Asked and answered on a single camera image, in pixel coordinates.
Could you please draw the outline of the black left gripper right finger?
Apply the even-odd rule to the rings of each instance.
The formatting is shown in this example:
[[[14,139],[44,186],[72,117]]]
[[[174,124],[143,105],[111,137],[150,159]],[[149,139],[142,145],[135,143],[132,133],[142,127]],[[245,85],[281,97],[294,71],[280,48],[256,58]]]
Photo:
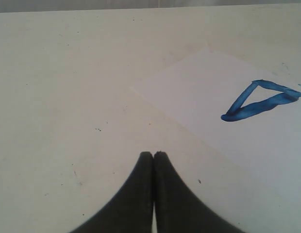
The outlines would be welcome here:
[[[163,151],[153,158],[154,204],[159,233],[241,233],[208,208],[183,182]]]

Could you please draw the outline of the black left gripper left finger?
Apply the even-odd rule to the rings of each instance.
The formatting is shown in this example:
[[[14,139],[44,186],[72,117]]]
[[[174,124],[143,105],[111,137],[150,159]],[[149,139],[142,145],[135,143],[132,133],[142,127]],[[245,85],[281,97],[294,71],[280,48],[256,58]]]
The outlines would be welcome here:
[[[74,233],[151,233],[153,156],[142,152],[126,182],[94,216]]]

